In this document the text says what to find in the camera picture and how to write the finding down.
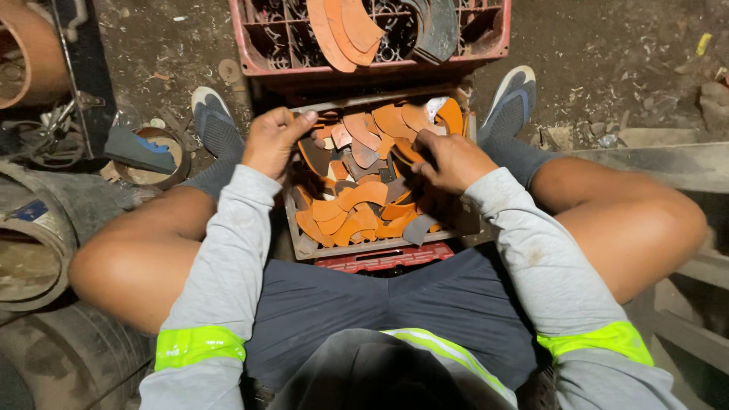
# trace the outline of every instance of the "crate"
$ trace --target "crate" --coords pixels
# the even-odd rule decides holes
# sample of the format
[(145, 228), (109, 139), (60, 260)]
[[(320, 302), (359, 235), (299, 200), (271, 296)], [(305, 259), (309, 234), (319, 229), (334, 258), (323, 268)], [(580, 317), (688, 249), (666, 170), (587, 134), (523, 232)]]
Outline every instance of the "crate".
[[(241, 55), (243, 73), (272, 90), (298, 90), (341, 85), (390, 82), (402, 78), (434, 78), (441, 74), (465, 75), (489, 60), (506, 57), (509, 49), (511, 0), (453, 0), (459, 17), (461, 38), (451, 58), (435, 66), (408, 56), (412, 45), (402, 44), (399, 61), (378, 56), (370, 67), (354, 73), (334, 70), (321, 53), (311, 33), (306, 0), (230, 0), (230, 15)], [(386, 36), (404, 41), (404, 32), (415, 16), (399, 0), (363, 0), (373, 20)]]
[[(310, 105), (292, 109), (293, 112), (305, 112), (309, 109), (317, 112), (324, 112), (331, 109), (342, 109), (346, 107), (358, 106), (377, 106), (387, 104), (387, 102), (401, 101), (404, 98), (414, 96), (444, 96), (450, 95), (456, 97), (456, 91), (452, 85), (422, 87), (411, 90), (395, 91), (391, 93), (381, 93), (375, 96), (363, 96), (357, 98), (348, 98), (346, 100), (327, 102), (322, 104)], [(467, 102), (461, 104), (461, 108), (467, 111)], [(476, 120), (475, 114), (469, 116), (470, 130), (468, 137), (475, 141)], [(297, 260), (307, 260), (313, 258), (323, 258), (338, 255), (350, 255), (360, 252), (372, 252), (376, 250), (388, 250), (397, 247), (412, 247), (412, 244), (402, 238), (379, 239), (373, 242), (362, 242), (360, 244), (352, 244), (347, 247), (326, 248), (314, 242), (306, 236), (296, 223), (296, 203), (291, 196), (292, 186), (286, 184), (284, 186), (284, 207), (286, 209), (286, 218), (289, 223), (289, 231), (291, 232), (291, 240), (294, 246), (294, 255)], [(463, 212), (459, 215), (456, 225), (458, 229), (449, 231), (439, 231), (427, 233), (425, 235), (424, 244), (428, 242), (442, 241), (449, 238), (458, 238), (466, 236), (476, 236), (483, 232), (484, 225), (481, 220), (479, 209), (474, 204), (464, 203)]]

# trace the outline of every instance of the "thigh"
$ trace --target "thigh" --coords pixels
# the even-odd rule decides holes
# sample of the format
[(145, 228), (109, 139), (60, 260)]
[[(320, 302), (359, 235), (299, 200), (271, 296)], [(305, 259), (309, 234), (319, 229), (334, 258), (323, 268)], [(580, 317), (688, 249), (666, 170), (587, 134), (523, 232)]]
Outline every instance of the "thigh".
[(247, 375), (278, 392), (327, 337), (380, 327), (387, 299), (386, 279), (269, 260), (245, 345)]
[(463, 346), (510, 389), (549, 365), (493, 243), (390, 280), (397, 327)]

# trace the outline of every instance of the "person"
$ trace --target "person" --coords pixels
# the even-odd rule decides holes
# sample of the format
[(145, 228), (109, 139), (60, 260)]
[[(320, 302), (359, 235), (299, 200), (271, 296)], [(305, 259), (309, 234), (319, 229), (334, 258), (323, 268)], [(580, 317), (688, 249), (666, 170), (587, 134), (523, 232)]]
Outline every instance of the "person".
[(111, 221), (69, 272), (81, 298), (159, 333), (143, 409), (241, 409), (244, 367), (271, 409), (516, 409), (550, 363), (563, 409), (684, 408), (620, 303), (685, 263), (704, 215), (642, 174), (514, 138), (534, 109), (528, 67), (502, 81), (478, 146), (417, 136), (437, 167), (413, 171), (473, 199), (495, 243), (390, 279), (267, 260), (273, 198), (317, 114), (274, 109), (243, 144), (198, 91), (217, 161)]

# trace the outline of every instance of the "gray long-sleeve shirt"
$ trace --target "gray long-sleeve shirt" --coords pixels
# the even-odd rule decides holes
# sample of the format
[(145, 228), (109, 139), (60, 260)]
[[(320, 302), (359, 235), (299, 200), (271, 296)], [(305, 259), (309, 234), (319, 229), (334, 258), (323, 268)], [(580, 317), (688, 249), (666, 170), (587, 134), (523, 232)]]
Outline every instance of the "gray long-sleeve shirt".
[[(280, 189), (238, 166), (162, 330), (220, 325), (250, 339), (270, 241), (268, 212)], [(498, 228), (497, 247), (539, 334), (577, 335), (627, 321), (569, 232), (534, 205), (506, 168), (479, 179), (466, 195)], [(158, 371), (140, 386), (142, 408), (242, 409), (242, 368), (238, 359), (214, 357)], [(607, 349), (562, 354), (555, 370), (564, 409), (684, 409), (670, 393), (667, 372)]]

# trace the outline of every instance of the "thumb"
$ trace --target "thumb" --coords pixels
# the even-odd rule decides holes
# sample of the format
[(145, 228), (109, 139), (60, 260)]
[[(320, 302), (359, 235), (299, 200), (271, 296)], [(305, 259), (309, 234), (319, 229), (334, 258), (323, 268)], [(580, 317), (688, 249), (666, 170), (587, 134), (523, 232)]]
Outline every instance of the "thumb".
[(319, 115), (316, 111), (307, 111), (294, 119), (281, 133), (280, 138), (288, 144), (294, 144), (305, 133), (311, 130)]
[(422, 175), (426, 177), (433, 185), (436, 185), (436, 180), (438, 179), (438, 173), (435, 171), (432, 165), (430, 165), (427, 162), (419, 162), (414, 163), (413, 166), (410, 167), (410, 170), (415, 172), (416, 174)]

